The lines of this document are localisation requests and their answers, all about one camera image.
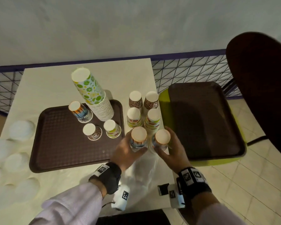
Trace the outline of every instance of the wristband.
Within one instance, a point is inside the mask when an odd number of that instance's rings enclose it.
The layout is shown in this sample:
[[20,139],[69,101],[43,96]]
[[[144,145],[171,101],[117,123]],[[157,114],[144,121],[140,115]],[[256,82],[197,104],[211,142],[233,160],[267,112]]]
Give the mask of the wristband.
[[178,173],[182,192],[193,199],[203,192],[212,192],[204,175],[194,167],[187,167]]
[[107,194],[114,194],[119,188],[119,181],[122,171],[118,165],[113,162],[108,162],[101,165],[89,178],[97,179],[103,183]]

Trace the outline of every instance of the black line pattern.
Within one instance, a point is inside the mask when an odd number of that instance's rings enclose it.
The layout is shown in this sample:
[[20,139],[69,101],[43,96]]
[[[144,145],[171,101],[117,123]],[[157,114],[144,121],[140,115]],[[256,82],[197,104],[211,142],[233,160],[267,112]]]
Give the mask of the black line pattern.
[[[232,79],[226,56],[152,61],[157,92],[174,83],[214,81],[224,86]],[[23,72],[0,72],[0,111],[8,113]],[[238,88],[228,96],[240,96]]]

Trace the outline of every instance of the gray wall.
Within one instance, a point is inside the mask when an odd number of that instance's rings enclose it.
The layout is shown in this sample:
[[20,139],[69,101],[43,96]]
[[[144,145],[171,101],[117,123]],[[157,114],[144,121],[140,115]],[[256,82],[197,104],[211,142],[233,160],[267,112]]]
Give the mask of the gray wall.
[[281,41],[281,0],[0,0],[0,65],[223,49]]

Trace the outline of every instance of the wire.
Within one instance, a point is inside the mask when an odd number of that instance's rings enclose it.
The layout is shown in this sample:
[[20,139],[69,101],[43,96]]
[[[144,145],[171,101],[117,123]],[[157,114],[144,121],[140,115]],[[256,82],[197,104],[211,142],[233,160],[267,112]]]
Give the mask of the wire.
[[104,205],[102,206],[102,208],[103,208],[104,206],[108,205],[108,204],[115,204],[115,202],[114,202],[114,201],[108,202],[108,203],[104,204]]

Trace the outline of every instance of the person's left hand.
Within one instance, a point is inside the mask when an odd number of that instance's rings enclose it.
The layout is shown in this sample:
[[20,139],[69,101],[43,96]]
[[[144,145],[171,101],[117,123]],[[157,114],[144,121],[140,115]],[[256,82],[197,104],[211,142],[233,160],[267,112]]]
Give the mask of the person's left hand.
[[110,162],[114,162],[120,167],[122,173],[127,170],[135,160],[141,157],[148,148],[144,147],[137,152],[133,152],[130,148],[130,138],[131,131],[129,131],[125,138],[123,138],[120,143],[117,145],[115,152],[113,153]]

